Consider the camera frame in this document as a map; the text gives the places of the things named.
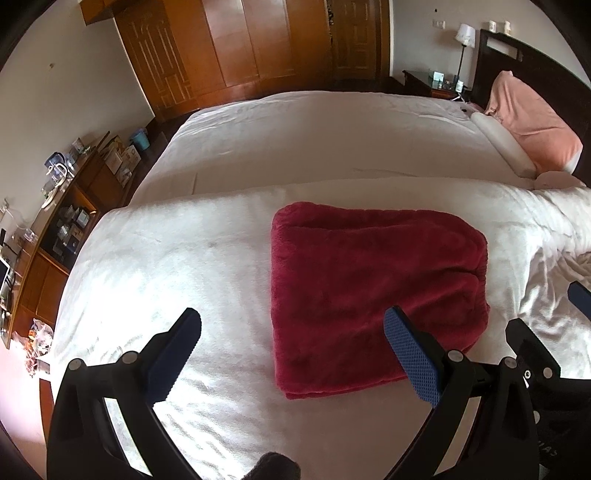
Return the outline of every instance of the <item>blue bucket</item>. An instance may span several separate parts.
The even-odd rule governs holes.
[[[148,131],[145,128],[140,128],[134,132],[129,140],[135,145],[140,151],[147,150],[150,147],[150,141],[148,140]]]

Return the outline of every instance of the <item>wooden wardrobe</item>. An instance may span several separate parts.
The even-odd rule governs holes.
[[[286,90],[321,89],[332,79],[324,0],[125,5],[115,21],[158,121]]]

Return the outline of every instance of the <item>white duvet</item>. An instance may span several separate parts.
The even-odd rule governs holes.
[[[347,123],[333,109],[357,116]],[[202,338],[155,410],[204,480],[241,478],[270,450],[297,461],[304,480],[381,480],[430,409],[408,381],[307,400],[285,399],[274,383],[269,230],[299,200],[460,216],[489,244],[489,326],[469,356],[512,354],[504,329],[521,316],[564,376],[590,376],[591,323],[565,295],[591,278],[591,190],[519,188],[528,185],[462,115],[442,100],[312,92],[192,117],[132,205],[107,214],[82,248],[57,320],[54,393],[69,360],[115,361],[192,307]],[[461,451],[476,406],[443,466]]]
[[[587,189],[532,193],[473,180],[394,177],[269,187],[129,207],[105,216],[66,285],[52,377],[140,350],[186,307],[203,335],[156,412],[204,479],[241,478],[266,451],[297,461],[304,480],[382,479],[429,411],[408,381],[351,394],[287,400],[274,384],[269,227],[298,200],[349,208],[459,215],[489,242],[489,326],[469,356],[498,362],[507,321],[521,316],[564,376],[591,375],[591,324],[565,298],[591,275]],[[57,391],[58,381],[54,382]],[[459,454],[475,404],[445,464]],[[124,442],[133,465],[138,459]]]
[[[180,128],[132,205],[396,175],[531,188],[533,181],[515,175],[471,113],[465,103],[359,92],[280,93],[208,109]]]

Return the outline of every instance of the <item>folded red blanket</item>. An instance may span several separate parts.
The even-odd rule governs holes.
[[[346,210],[299,202],[271,229],[275,379],[288,398],[405,378],[384,335],[399,305],[445,349],[484,332],[486,238],[428,210]]]

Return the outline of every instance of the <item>tissue box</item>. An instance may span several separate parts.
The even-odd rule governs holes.
[[[433,81],[434,82],[442,82],[443,81],[443,74],[441,72],[433,72]]]

